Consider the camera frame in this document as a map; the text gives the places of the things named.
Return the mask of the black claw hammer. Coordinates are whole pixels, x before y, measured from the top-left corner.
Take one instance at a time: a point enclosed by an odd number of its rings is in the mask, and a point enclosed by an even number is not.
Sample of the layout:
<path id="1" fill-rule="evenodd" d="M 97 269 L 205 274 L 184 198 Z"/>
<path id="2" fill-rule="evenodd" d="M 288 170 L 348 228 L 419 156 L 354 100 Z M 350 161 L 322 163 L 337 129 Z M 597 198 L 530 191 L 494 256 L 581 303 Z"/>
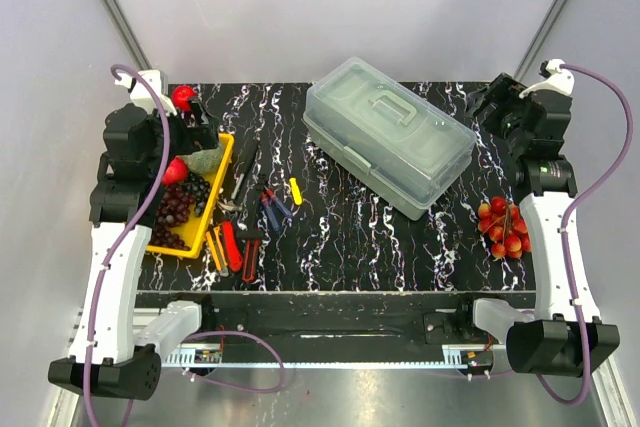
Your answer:
<path id="1" fill-rule="evenodd" d="M 251 140 L 247 146 L 246 151 L 243 153 L 240 162 L 240 171 L 235 186 L 230 194 L 229 200 L 219 201 L 218 206 L 225 212 L 237 212 L 242 210 L 242 206 L 239 203 L 242 190 L 245 182 L 249 177 L 249 174 L 253 168 L 255 158 L 260 147 L 260 139 L 255 137 Z"/>

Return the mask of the clear grey plastic toolbox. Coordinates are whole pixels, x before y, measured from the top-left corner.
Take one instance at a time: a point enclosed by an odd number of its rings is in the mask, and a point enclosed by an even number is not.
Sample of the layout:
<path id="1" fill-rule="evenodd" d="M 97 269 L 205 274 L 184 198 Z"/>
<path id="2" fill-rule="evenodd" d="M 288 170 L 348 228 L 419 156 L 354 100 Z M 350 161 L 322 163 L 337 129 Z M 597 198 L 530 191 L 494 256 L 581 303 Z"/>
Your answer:
<path id="1" fill-rule="evenodd" d="M 352 57 L 307 91 L 312 142 L 416 221 L 471 163 L 475 133 L 365 61 Z"/>

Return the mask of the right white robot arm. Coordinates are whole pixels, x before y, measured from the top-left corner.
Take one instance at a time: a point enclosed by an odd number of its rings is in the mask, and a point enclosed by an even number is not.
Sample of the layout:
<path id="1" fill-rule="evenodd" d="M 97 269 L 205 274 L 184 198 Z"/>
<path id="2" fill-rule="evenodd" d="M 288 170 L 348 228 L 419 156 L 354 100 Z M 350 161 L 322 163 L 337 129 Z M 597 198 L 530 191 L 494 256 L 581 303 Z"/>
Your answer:
<path id="1" fill-rule="evenodd" d="M 584 194 L 562 155 L 571 121 L 574 75 L 561 59 L 541 65 L 525 86 L 506 73 L 469 95 L 466 113 L 505 141 L 515 164 L 513 191 L 532 241 L 535 307 L 526 314 L 497 298 L 478 298 L 459 313 L 457 335 L 490 334 L 517 373 L 586 377 L 619 346 L 617 326 L 602 320 L 588 285 L 576 226 Z"/>

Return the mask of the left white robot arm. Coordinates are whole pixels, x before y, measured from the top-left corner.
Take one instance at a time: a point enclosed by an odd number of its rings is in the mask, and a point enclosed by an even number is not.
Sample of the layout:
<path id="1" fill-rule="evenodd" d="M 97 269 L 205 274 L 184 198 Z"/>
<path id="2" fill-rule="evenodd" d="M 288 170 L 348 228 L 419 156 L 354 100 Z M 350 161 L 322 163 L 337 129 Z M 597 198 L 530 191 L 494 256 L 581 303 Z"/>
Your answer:
<path id="1" fill-rule="evenodd" d="M 233 140 L 195 98 L 186 119 L 168 96 L 160 70 L 135 72 L 115 65 L 117 85 L 130 101 L 105 119 L 97 184 L 90 195 L 91 268 L 78 331 L 68 354 L 51 362 L 50 383 L 84 396 L 147 400 L 155 392 L 162 362 L 189 336 L 205 342 L 217 319 L 206 300 L 190 295 L 173 301 L 140 332 L 134 330 L 137 283 L 165 193 L 161 178 L 172 160 L 204 161 L 211 184 L 204 213 L 183 229 L 187 248 L 198 256 L 226 175 Z"/>

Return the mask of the red radish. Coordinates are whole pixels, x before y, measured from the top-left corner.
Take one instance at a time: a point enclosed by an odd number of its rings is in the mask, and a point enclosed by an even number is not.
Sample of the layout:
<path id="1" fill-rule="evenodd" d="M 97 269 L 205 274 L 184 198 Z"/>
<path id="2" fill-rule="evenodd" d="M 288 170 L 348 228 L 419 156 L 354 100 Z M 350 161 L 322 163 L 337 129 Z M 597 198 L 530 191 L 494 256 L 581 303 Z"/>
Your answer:
<path id="1" fill-rule="evenodd" d="M 189 168 L 187 164 L 179 157 L 175 157 L 166 168 L 165 173 L 162 176 L 161 182 L 163 185 L 168 186 L 183 182 L 189 175 Z"/>

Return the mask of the red tomato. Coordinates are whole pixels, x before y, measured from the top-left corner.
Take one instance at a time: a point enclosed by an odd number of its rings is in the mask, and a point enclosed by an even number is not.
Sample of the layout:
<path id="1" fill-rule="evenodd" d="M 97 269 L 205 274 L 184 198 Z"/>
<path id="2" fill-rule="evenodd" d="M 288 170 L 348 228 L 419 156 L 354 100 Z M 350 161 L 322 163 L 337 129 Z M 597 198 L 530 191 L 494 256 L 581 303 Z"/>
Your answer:
<path id="1" fill-rule="evenodd" d="M 171 93 L 171 101 L 173 105 L 181 112 L 191 112 L 191 103 L 196 99 L 198 94 L 189 85 L 177 86 Z"/>

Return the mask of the dark blue grape bunch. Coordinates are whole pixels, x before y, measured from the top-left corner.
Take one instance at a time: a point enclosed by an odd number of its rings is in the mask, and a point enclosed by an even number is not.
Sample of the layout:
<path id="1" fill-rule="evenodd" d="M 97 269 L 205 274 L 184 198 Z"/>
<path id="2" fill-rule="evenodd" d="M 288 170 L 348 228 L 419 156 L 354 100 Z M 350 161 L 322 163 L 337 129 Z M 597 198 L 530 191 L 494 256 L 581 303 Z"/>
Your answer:
<path id="1" fill-rule="evenodd" d="M 181 191 L 189 201 L 189 205 L 193 207 L 195 217 L 201 217 L 204 214 L 211 193 L 210 182 L 203 176 L 190 172 L 182 182 Z"/>

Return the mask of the dark red grape bunch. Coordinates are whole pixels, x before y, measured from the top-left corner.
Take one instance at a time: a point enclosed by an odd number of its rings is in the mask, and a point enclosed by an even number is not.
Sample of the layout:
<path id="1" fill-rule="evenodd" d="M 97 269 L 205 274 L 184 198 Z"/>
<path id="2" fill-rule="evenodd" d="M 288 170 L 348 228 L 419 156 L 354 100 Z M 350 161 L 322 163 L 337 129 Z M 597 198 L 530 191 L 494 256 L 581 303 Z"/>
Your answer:
<path id="1" fill-rule="evenodd" d="M 183 184 L 171 184 L 165 190 L 156 212 L 155 226 L 151 234 L 152 246 L 186 251 L 186 241 L 175 229 L 187 223 L 193 196 Z"/>

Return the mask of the yellow plastic tray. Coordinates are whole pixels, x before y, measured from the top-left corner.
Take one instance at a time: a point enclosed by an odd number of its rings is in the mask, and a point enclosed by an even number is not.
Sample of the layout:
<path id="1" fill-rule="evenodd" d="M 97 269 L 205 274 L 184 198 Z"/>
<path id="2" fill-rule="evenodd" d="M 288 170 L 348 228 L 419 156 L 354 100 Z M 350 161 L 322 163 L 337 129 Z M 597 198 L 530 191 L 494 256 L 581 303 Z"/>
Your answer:
<path id="1" fill-rule="evenodd" d="M 186 224 L 176 228 L 175 231 L 181 234 L 186 241 L 189 249 L 180 251 L 176 249 L 168 249 L 149 244 L 146 247 L 147 253 L 161 254 L 178 258 L 197 258 L 202 250 L 205 233 L 209 230 L 210 221 L 217 206 L 220 189 L 227 176 L 227 171 L 231 164 L 231 157 L 234 149 L 235 139 L 231 134 L 221 133 L 219 135 L 220 146 L 224 149 L 224 155 L 216 172 L 203 176 L 211 184 L 211 193 L 208 198 L 204 214 L 196 218 L 193 214 L 193 207 L 190 207 L 190 218 Z"/>

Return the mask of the blue screwdriver with red band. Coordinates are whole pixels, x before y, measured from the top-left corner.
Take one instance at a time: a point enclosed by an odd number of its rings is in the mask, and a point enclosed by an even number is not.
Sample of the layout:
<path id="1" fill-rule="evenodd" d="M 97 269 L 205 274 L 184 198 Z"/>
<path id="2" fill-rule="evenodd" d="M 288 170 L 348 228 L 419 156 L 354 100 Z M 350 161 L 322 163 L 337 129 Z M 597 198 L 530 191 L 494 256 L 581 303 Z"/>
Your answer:
<path id="1" fill-rule="evenodd" d="M 293 214 L 290 209 L 281 201 L 276 194 L 268 188 L 264 189 L 264 193 L 270 201 L 270 204 L 273 205 L 285 218 L 292 219 Z"/>

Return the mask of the red cherry bunch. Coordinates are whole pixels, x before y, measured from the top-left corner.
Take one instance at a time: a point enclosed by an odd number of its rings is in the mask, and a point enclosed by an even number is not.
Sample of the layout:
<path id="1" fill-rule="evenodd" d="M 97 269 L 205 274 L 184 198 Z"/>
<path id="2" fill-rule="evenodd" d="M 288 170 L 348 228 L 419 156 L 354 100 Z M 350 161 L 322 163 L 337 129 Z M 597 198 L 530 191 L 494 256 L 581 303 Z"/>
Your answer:
<path id="1" fill-rule="evenodd" d="M 504 197 L 493 197 L 478 206 L 477 228 L 491 243 L 494 259 L 520 259 L 532 252 L 528 228 L 519 208 Z"/>

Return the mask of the red utility knife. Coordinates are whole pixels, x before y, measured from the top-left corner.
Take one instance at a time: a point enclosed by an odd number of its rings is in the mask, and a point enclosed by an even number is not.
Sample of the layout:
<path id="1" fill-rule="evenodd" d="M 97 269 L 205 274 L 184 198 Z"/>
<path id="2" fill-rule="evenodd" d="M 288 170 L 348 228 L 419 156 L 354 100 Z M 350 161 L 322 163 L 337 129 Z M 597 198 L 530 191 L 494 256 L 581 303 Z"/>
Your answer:
<path id="1" fill-rule="evenodd" d="M 243 268 L 243 255 L 236 242 L 233 224 L 230 221 L 224 221 L 220 224 L 220 230 L 229 268 L 233 272 L 240 272 Z"/>

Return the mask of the yellow handled screwdriver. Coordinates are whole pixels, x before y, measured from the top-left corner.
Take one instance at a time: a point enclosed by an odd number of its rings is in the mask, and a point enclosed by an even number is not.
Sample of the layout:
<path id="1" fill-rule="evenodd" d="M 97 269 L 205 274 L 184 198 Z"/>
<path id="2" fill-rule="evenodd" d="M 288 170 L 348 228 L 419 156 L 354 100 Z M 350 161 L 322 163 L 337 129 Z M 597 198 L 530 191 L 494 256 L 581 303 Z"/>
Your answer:
<path id="1" fill-rule="evenodd" d="M 291 195 L 296 206 L 301 206 L 303 203 L 303 196 L 298 185 L 297 179 L 295 177 L 291 177 L 289 179 L 289 185 L 291 189 Z"/>

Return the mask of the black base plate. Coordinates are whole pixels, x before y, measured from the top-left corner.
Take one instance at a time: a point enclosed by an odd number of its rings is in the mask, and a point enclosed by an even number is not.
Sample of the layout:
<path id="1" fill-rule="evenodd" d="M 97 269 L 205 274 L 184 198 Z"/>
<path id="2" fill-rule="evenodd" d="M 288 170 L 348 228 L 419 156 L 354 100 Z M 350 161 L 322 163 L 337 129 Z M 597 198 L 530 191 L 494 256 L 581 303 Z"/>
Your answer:
<path id="1" fill-rule="evenodd" d="M 531 294 L 507 292 L 143 292 L 139 315 L 157 314 L 174 300 L 205 299 L 206 328 L 244 329 L 267 342 L 224 339 L 226 366 L 266 366 L 277 358 L 294 367 L 417 368 L 452 365 L 447 345 L 482 345 L 471 330 L 471 304 L 479 298 L 533 305 Z"/>

